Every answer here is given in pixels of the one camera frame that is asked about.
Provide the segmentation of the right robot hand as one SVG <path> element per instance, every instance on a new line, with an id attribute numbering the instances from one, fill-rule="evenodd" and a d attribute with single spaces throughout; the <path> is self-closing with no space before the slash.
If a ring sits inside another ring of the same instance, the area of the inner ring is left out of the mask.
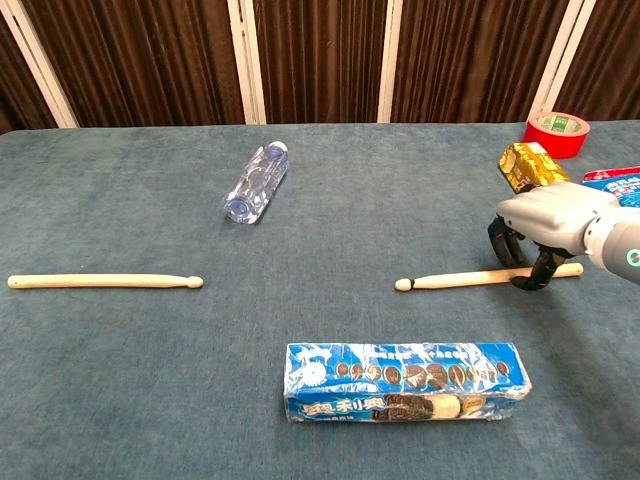
<path id="1" fill-rule="evenodd" d="M 520 240 L 528 238 L 538 245 L 531 273 L 511 279 L 522 290 L 536 291 L 546 287 L 570 258 L 587 255 L 603 266 L 605 241 L 625 213 L 611 193 L 560 181 L 500 202 L 488 235 L 505 267 L 524 262 Z"/>

